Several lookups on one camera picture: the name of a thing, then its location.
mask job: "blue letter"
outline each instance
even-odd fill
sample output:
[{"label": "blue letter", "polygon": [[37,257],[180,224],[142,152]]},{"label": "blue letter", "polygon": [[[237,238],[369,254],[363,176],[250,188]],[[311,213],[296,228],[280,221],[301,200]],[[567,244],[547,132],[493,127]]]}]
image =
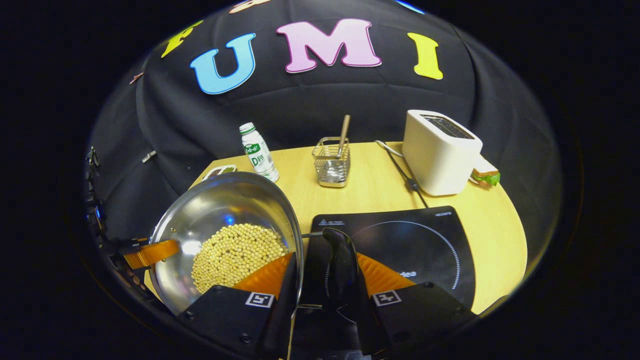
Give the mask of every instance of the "blue letter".
[{"label": "blue letter", "polygon": [[196,79],[200,89],[207,94],[222,94],[239,87],[251,77],[255,69],[255,58],[251,49],[251,39],[253,38],[255,38],[255,34],[249,33],[227,42],[226,47],[233,48],[236,54],[238,68],[233,74],[224,78],[221,78],[216,70],[214,57],[218,53],[218,49],[209,50],[195,58],[190,66],[196,71]]}]

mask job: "letter m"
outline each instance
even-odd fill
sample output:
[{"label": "letter m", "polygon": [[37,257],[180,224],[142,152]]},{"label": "letter m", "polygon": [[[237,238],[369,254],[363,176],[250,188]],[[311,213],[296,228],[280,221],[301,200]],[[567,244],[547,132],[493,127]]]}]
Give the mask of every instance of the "letter m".
[{"label": "letter m", "polygon": [[327,66],[332,66],[344,45],[346,55],[342,63],[353,67],[374,67],[382,60],[373,52],[369,28],[371,23],[361,19],[342,19],[338,21],[331,35],[323,33],[311,23],[293,22],[280,26],[276,32],[284,34],[289,43],[291,62],[286,66],[287,72],[309,71],[317,62],[309,58],[307,49]]}]

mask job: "metal bowl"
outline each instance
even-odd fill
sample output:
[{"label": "metal bowl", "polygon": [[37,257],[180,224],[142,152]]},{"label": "metal bowl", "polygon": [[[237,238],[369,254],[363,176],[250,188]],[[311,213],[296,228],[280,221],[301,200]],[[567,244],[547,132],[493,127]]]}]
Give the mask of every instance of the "metal bowl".
[{"label": "metal bowl", "polygon": [[151,266],[158,296],[175,314],[183,312],[200,292],[193,284],[193,258],[202,243],[222,227],[254,224],[277,231],[289,252],[296,253],[296,301],[300,299],[303,245],[298,219],[280,188],[251,172],[231,172],[202,181],[182,194],[164,213],[151,243],[176,239],[180,252]]}]

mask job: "white toaster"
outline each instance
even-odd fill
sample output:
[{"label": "white toaster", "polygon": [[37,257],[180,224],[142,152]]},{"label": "white toaster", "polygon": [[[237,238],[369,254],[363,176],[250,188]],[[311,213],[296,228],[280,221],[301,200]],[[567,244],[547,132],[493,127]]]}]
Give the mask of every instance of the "white toaster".
[{"label": "white toaster", "polygon": [[426,110],[406,112],[403,156],[416,182],[429,195],[462,192],[482,141],[452,118]]}]

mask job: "cable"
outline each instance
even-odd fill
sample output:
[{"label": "cable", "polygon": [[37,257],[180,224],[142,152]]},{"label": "cable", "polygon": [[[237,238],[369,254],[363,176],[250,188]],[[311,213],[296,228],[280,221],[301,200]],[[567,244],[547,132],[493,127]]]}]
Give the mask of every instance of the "cable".
[{"label": "cable", "polygon": [[398,171],[400,172],[400,174],[402,175],[402,177],[404,178],[404,181],[406,182],[406,187],[407,190],[409,190],[409,192],[411,191],[415,191],[418,193],[418,196],[420,197],[420,200],[422,201],[422,203],[424,204],[425,208],[429,208],[429,206],[427,205],[427,203],[424,201],[424,198],[422,197],[422,194],[420,193],[420,187],[418,186],[418,183],[415,182],[414,179],[408,177],[404,171],[402,170],[402,168],[400,167],[400,165],[398,165],[398,163],[396,162],[396,159],[394,159],[393,155],[391,155],[391,153],[395,153],[397,154],[396,151],[394,151],[393,149],[391,149],[387,144],[376,140],[376,142],[378,144],[380,144],[386,151],[387,154],[389,155],[389,158],[391,159],[391,161],[394,162],[394,165],[396,166],[396,169],[398,169]]}]

